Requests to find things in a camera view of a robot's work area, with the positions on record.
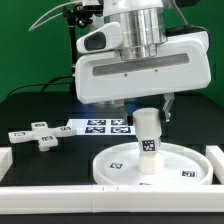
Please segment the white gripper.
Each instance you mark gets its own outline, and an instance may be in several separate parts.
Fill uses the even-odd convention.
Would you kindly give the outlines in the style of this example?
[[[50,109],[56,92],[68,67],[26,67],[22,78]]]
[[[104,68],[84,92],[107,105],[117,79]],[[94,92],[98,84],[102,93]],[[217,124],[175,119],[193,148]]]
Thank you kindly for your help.
[[[171,36],[150,58],[123,61],[117,51],[81,57],[75,70],[77,98],[84,104],[114,101],[125,121],[129,98],[164,94],[160,120],[169,122],[174,92],[201,89],[211,81],[205,31]]]

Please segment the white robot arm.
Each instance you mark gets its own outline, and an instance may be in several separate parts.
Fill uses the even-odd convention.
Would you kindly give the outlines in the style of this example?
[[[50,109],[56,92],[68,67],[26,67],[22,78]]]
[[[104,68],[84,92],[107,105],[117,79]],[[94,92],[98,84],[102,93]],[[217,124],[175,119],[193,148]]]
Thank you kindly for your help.
[[[84,104],[162,94],[162,120],[176,92],[200,89],[211,81],[209,34],[187,25],[181,34],[164,26],[164,0],[104,0],[103,25],[79,38],[77,98]]]

